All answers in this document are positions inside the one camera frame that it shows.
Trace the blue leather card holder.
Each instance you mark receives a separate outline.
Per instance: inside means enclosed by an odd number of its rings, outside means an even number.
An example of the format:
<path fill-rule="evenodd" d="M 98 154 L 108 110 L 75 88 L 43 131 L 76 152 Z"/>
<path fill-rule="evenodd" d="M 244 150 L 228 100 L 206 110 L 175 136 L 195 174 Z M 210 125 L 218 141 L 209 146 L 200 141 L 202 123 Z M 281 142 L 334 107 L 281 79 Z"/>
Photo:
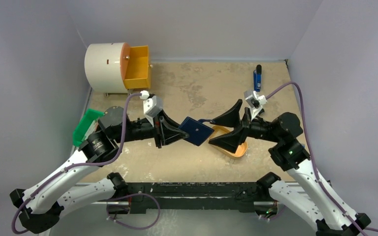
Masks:
<path fill-rule="evenodd" d="M 184 140 L 195 146 L 202 145 L 214 132 L 211 127 L 191 117 L 186 117 L 179 125 L 179 129 L 188 134 Z"/>

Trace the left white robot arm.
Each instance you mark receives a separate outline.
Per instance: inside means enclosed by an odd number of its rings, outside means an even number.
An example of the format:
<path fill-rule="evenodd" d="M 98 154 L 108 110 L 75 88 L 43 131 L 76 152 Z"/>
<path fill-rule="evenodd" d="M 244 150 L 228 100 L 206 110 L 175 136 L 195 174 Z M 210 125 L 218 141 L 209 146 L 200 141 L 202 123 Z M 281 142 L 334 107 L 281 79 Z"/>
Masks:
<path fill-rule="evenodd" d="M 60 167 L 35 186 L 10 193 L 17 208 L 13 221 L 19 221 L 24 232 L 39 234 L 86 205 L 99 200 L 121 201 L 128 195 L 128 185 L 119 173 L 110 173 L 87 187 L 74 186 L 114 162 L 125 142 L 153 139 L 160 148 L 188 136 L 161 108 L 151 108 L 148 117 L 131 121 L 125 108 L 111 107 L 97 119 L 96 130 Z"/>

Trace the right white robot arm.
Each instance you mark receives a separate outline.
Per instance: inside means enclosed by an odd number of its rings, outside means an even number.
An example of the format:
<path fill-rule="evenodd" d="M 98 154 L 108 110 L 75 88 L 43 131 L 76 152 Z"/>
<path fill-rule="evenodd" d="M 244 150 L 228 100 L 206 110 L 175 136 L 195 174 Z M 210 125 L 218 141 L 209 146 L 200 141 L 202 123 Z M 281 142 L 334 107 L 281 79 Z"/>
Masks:
<path fill-rule="evenodd" d="M 358 213 L 346 204 L 332 186 L 314 167 L 310 154 L 297 140 L 303 133 L 298 116 L 285 112 L 273 121 L 253 118 L 249 108 L 241 118 L 242 100 L 213 124 L 232 127 L 233 131 L 212 138 L 209 143 L 234 153 L 246 138 L 274 142 L 269 148 L 273 162 L 288 173 L 304 190 L 299 194 L 273 172 L 257 181 L 257 195 L 263 200 L 270 198 L 282 203 L 306 221 L 317 236 L 356 236 L 367 228 L 371 220 L 365 213 Z"/>

